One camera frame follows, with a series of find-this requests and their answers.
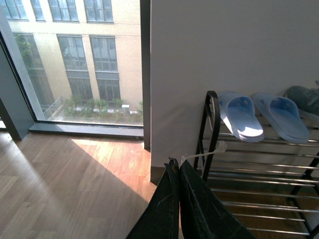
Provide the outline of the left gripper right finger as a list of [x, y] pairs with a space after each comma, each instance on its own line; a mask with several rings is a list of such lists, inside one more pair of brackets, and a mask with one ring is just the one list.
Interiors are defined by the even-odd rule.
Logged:
[[181, 229], [185, 239], [254, 239], [219, 201], [188, 161], [179, 171]]

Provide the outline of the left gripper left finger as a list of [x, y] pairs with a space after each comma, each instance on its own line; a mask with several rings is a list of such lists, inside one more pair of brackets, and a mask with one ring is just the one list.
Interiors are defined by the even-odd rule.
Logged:
[[179, 166], [175, 158], [165, 172], [128, 239], [177, 239], [179, 232]]

